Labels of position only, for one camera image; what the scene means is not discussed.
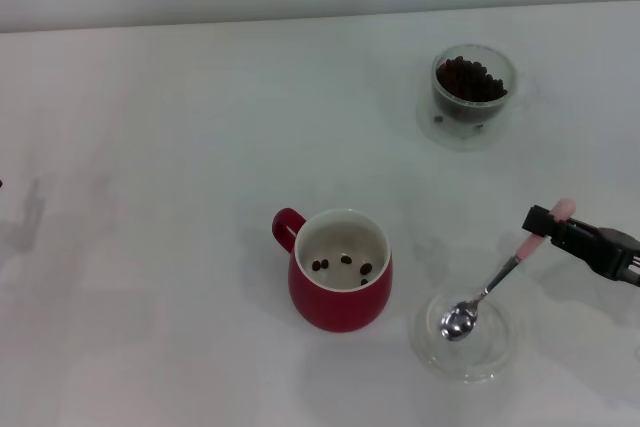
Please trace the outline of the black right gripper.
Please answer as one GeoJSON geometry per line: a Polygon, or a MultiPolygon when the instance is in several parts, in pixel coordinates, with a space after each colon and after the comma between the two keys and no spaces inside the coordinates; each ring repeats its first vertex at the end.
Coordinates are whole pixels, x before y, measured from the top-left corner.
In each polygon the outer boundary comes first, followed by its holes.
{"type": "Polygon", "coordinates": [[[582,260],[597,275],[639,286],[639,241],[611,228],[600,228],[569,218],[556,228],[553,214],[538,205],[529,209],[522,229],[546,238],[582,260]]]}

